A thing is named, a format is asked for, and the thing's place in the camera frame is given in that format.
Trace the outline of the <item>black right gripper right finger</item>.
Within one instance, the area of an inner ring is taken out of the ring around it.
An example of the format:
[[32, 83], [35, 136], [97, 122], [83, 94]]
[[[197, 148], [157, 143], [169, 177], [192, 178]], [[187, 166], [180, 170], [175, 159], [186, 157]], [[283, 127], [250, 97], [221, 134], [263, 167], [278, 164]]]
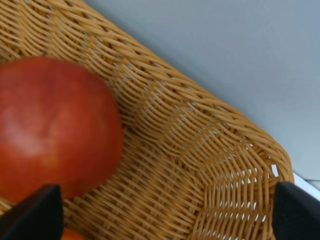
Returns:
[[320, 202], [291, 182], [279, 182], [271, 225], [276, 240], [320, 240]]

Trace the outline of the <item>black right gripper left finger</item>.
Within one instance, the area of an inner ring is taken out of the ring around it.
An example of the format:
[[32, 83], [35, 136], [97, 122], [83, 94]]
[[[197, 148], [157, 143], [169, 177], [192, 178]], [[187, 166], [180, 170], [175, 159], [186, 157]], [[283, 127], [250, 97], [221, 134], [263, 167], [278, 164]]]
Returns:
[[0, 217], [2, 240], [60, 240], [64, 232], [61, 188], [47, 184]]

